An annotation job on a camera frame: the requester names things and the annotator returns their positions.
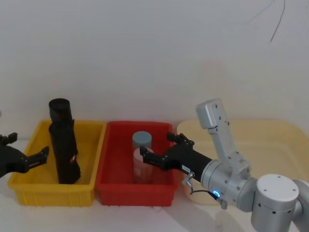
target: black cylinder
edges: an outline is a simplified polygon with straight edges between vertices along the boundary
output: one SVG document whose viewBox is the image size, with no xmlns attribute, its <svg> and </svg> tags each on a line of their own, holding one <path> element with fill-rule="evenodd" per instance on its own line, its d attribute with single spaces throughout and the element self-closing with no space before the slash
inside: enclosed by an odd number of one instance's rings
<svg viewBox="0 0 309 232">
<path fill-rule="evenodd" d="M 49 102 L 52 124 L 49 133 L 56 159 L 60 184 L 74 184 L 81 176 L 76 160 L 78 153 L 74 134 L 70 102 L 66 99 L 54 99 Z"/>
</svg>

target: yellow bin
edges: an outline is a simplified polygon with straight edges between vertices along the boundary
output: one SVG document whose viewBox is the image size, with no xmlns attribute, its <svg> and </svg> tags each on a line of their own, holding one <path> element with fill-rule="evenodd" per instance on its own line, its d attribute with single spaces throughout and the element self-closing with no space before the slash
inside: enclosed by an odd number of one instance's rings
<svg viewBox="0 0 309 232">
<path fill-rule="evenodd" d="M 56 161 L 48 131 L 50 124 L 49 120 L 39 123 L 25 151 L 26 155 L 32 155 L 49 146 L 47 163 L 26 174 L 12 174 L 8 186 L 15 190 L 18 202 L 22 205 L 91 206 L 95 198 L 94 186 L 106 123 L 75 121 L 77 162 L 81 168 L 81 178 L 74 185 L 58 183 Z"/>
</svg>

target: black object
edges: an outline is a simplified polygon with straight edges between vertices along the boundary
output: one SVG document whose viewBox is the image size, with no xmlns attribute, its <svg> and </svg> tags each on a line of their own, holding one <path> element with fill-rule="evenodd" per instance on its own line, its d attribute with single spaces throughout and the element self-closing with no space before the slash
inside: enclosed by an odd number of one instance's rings
<svg viewBox="0 0 309 232">
<path fill-rule="evenodd" d="M 21 151 L 7 146 L 17 140 L 17 133 L 8 136 L 0 135 L 0 177 L 7 173 L 26 173 L 29 169 L 35 168 L 47 162 L 49 147 L 43 148 L 39 153 L 26 156 Z"/>
<path fill-rule="evenodd" d="M 206 165 L 212 159 L 193 150 L 194 142 L 182 133 L 175 135 L 168 132 L 167 139 L 176 144 L 168 149 L 163 156 L 152 153 L 141 146 L 140 154 L 143 156 L 143 162 L 160 167 L 164 171 L 178 169 L 186 174 L 194 172 L 193 178 L 200 182 Z"/>
<path fill-rule="evenodd" d="M 77 163 L 77 144 L 74 134 L 70 102 L 57 98 L 49 102 L 52 124 L 49 133 L 54 149 L 58 181 L 60 184 L 74 184 L 81 177 Z"/>
</svg>

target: blue indicator light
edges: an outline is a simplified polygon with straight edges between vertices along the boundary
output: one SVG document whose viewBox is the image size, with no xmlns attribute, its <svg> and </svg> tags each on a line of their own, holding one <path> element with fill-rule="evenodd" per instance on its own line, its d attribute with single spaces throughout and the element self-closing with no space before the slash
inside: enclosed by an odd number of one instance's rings
<svg viewBox="0 0 309 232">
<path fill-rule="evenodd" d="M 213 193 L 214 195 L 216 195 L 217 197 L 220 197 L 220 193 L 219 193 L 219 191 L 217 191 L 217 190 L 213 190 L 213 191 L 212 191 L 212 193 Z"/>
</svg>

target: beige bin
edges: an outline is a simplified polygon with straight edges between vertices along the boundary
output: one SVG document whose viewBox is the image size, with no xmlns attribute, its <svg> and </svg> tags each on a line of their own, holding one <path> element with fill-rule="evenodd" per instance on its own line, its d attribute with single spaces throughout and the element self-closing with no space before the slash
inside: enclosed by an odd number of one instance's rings
<svg viewBox="0 0 309 232">
<path fill-rule="evenodd" d="M 252 167 L 252 176 L 281 174 L 290 179 L 309 180 L 309 139 L 293 124 L 277 120 L 231 120 L 231 130 L 238 150 Z M 177 133 L 183 133 L 195 142 L 194 150 L 212 159 L 217 154 L 207 130 L 200 127 L 198 120 L 179 124 Z M 192 180 L 194 190 L 203 189 Z M 183 186 L 188 198 L 199 204 L 217 204 L 208 194 Z"/>
</svg>

